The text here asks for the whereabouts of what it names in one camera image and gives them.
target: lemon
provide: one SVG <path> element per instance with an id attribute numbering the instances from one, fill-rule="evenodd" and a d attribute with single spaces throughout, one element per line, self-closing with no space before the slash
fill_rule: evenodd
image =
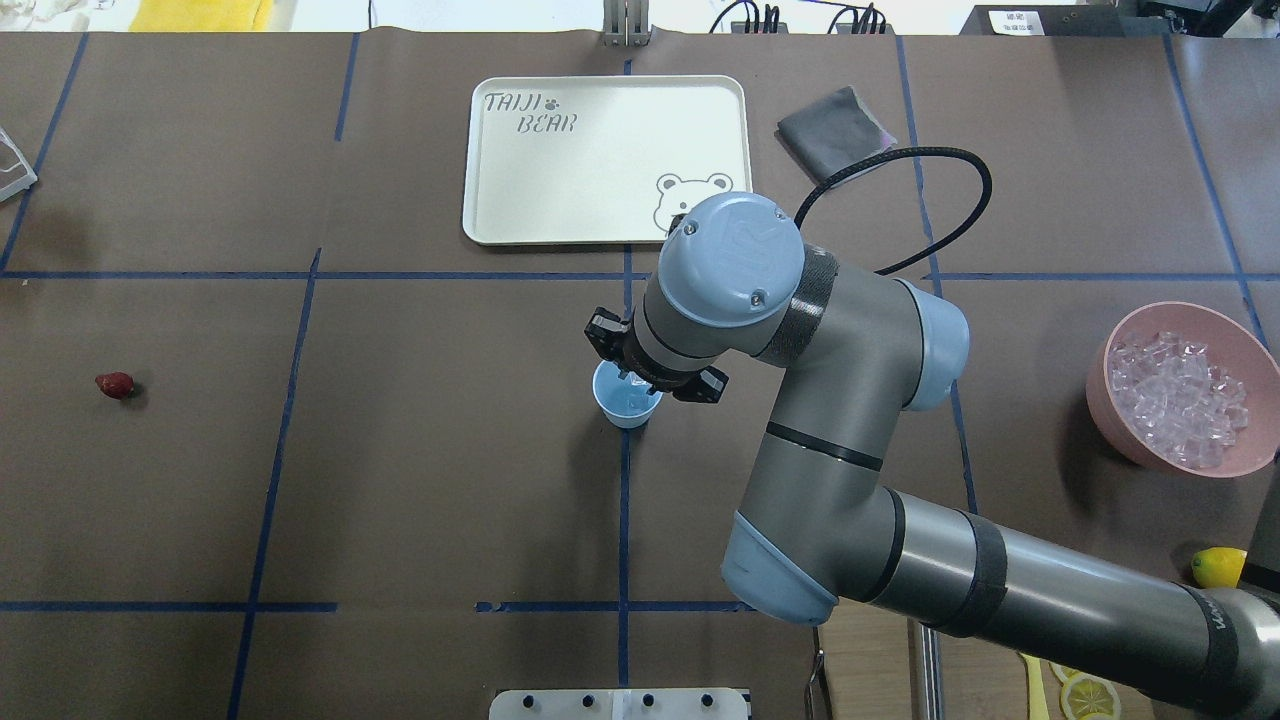
<path id="1" fill-rule="evenodd" d="M 1084 673 L 1062 685 L 1059 701 L 1068 720 L 1084 720 L 1096 714 L 1115 720 L 1120 717 L 1120 696 L 1116 694 L 1115 685 Z"/>
<path id="2" fill-rule="evenodd" d="M 1071 682 L 1071 678 L 1080 674 L 1079 670 L 1074 667 L 1068 667 L 1066 665 L 1059 665 L 1057 662 L 1050 662 L 1050 669 L 1057 675 L 1057 680 L 1064 685 Z"/>
<path id="3" fill-rule="evenodd" d="M 1236 547 L 1211 547 L 1192 557 L 1192 575 L 1202 588 L 1234 588 L 1240 582 L 1244 557 Z"/>

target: pink bowl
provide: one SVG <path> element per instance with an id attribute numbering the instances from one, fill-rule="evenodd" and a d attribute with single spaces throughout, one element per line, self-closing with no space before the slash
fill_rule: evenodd
<path id="1" fill-rule="evenodd" d="M 1208 361 L 1244 382 L 1249 427 L 1226 448 L 1217 468 L 1193 470 L 1165 460 L 1129 429 L 1107 382 L 1107 351 L 1129 332 L 1151 337 L 1175 331 L 1208 346 Z M 1129 313 L 1102 343 L 1084 386 L 1089 414 L 1107 442 L 1134 462 L 1192 478 L 1238 478 L 1265 468 L 1280 447 L 1280 366 L 1253 334 L 1226 315 L 1190 302 L 1156 302 Z"/>

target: folded cloth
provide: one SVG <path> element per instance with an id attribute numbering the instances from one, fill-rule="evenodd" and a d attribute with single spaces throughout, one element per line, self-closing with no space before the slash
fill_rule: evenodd
<path id="1" fill-rule="evenodd" d="M 861 104 L 852 87 L 842 87 L 782 118 L 778 135 L 814 182 L 822 182 L 897 143 Z"/>
<path id="2" fill-rule="evenodd" d="M 271 0 L 142 0 L 129 31 L 264 31 L 270 15 Z"/>

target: white label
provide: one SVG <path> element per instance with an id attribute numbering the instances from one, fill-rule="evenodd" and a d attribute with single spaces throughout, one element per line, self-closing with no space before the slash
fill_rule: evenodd
<path id="1" fill-rule="evenodd" d="M 988 10 L 987 14 L 996 35 L 1044 35 L 1036 10 Z"/>

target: yellow cloth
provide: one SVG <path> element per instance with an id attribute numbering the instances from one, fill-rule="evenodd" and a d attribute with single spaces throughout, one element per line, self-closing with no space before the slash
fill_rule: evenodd
<path id="1" fill-rule="evenodd" d="M 271 0 L 142 0 L 129 31 L 264 31 L 270 15 Z"/>

